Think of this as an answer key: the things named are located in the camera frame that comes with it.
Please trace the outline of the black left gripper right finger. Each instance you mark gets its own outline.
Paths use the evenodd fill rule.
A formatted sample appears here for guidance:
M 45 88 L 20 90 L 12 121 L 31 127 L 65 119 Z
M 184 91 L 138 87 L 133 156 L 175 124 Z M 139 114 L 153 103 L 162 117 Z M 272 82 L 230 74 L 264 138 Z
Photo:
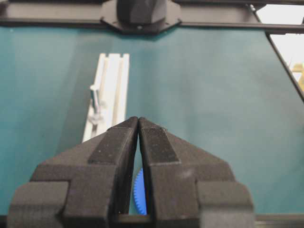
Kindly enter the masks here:
M 226 161 L 145 118 L 138 131 L 146 202 L 156 227 L 254 227 L 250 192 Z

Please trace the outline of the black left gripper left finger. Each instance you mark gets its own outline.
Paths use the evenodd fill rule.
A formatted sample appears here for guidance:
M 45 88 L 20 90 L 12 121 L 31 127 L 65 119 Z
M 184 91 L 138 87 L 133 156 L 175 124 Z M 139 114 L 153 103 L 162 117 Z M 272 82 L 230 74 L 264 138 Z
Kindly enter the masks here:
M 129 211 L 138 118 L 39 164 L 14 193 L 9 228 L 107 228 Z

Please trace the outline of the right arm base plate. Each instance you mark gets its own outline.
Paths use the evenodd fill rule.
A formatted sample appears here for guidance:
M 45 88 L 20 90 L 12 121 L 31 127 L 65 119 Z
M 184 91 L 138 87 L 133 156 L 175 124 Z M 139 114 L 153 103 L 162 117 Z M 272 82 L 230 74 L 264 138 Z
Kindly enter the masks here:
M 109 0 L 101 21 L 125 34 L 153 35 L 181 23 L 181 6 L 171 0 Z

